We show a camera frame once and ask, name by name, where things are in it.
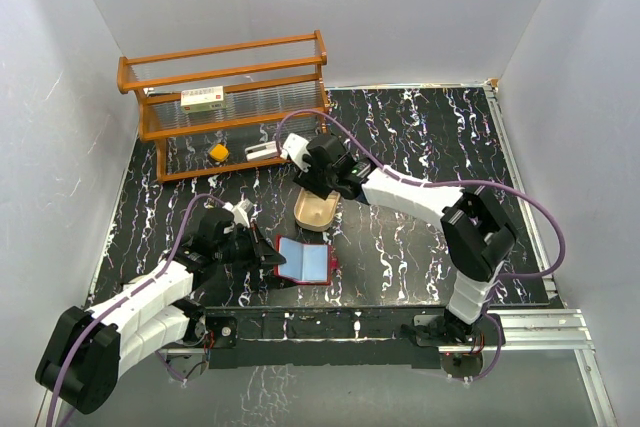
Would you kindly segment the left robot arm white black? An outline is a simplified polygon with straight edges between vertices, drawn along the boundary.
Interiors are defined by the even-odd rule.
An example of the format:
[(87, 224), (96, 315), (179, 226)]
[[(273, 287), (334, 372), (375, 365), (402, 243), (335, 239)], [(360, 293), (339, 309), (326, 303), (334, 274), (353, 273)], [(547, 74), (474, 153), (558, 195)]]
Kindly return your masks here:
[(200, 343), (207, 323), (189, 295), (220, 266), (265, 269), (285, 263), (240, 208), (214, 208), (162, 260), (111, 299), (72, 306), (54, 328), (35, 380), (83, 414), (96, 411), (118, 380), (167, 344)]

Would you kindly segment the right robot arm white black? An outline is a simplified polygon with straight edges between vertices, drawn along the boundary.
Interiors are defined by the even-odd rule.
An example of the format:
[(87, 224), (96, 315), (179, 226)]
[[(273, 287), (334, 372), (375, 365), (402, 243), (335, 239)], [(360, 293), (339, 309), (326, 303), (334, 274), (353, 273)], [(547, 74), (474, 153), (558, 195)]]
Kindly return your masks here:
[(287, 136), (282, 156), (298, 168), (294, 181), (325, 199), (385, 207), (438, 227), (457, 269), (445, 312), (430, 329), (466, 344), (478, 336), (483, 305), (517, 240), (516, 228), (485, 186), (440, 186), (371, 159), (356, 159), (331, 134)]

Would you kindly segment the red leather card holder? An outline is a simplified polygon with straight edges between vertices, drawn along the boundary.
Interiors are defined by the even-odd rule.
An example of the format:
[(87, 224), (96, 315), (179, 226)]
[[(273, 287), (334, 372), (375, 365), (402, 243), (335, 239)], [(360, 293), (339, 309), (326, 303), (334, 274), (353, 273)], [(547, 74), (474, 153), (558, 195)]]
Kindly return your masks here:
[(286, 237), (277, 238), (277, 251), (284, 258), (275, 268), (276, 276), (298, 285), (329, 285), (335, 267), (327, 244), (308, 244)]

